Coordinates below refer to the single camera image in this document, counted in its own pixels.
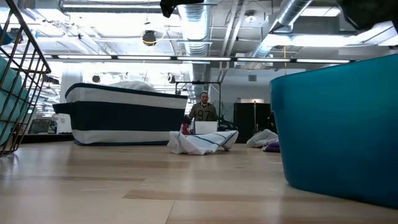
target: olive green shirt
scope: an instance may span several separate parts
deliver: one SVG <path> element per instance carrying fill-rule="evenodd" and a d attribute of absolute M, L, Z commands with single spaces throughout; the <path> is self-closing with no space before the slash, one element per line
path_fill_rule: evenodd
<path fill-rule="evenodd" d="M 217 121 L 218 119 L 216 107 L 210 103 L 207 106 L 201 103 L 193 105 L 189 117 L 195 118 L 195 121 Z"/>

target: red object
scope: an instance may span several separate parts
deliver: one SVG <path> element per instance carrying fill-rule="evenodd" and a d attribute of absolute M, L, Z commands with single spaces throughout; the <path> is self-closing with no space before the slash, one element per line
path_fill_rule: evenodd
<path fill-rule="evenodd" d="M 189 134 L 189 124 L 182 123 L 182 134 Z"/>

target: white sheet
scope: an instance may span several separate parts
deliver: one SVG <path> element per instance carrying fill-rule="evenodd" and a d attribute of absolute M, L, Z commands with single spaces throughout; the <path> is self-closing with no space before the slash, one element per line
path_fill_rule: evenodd
<path fill-rule="evenodd" d="M 144 83 L 141 81 L 123 81 L 114 84 L 110 84 L 107 86 L 119 87 L 119 88 L 127 88 L 130 90 L 141 90 L 141 91 L 151 91 L 156 92 L 155 88 L 152 87 L 148 83 Z"/>
<path fill-rule="evenodd" d="M 205 155 L 214 153 L 219 147 L 228 151 L 238 138 L 238 134 L 238 131 L 220 131 L 211 134 L 184 136 L 178 131 L 171 131 L 167 147 L 174 154 Z"/>
<path fill-rule="evenodd" d="M 249 139 L 246 145 L 247 147 L 264 147 L 276 141 L 278 141 L 278 135 L 268 129 L 265 129 Z"/>

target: man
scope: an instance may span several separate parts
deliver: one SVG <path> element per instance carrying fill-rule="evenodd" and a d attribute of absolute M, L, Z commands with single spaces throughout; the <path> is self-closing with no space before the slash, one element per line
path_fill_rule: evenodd
<path fill-rule="evenodd" d="M 208 103 L 208 100 L 209 96 L 206 91 L 200 93 L 200 103 L 192 106 L 189 118 L 195 118 L 195 121 L 217 121 L 216 107 Z"/>

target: purple cloth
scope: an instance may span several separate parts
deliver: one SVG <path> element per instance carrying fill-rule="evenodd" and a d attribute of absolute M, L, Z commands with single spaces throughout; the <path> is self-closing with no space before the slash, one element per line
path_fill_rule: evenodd
<path fill-rule="evenodd" d="M 266 146 L 264 152 L 280 152 L 279 141 L 273 142 Z"/>

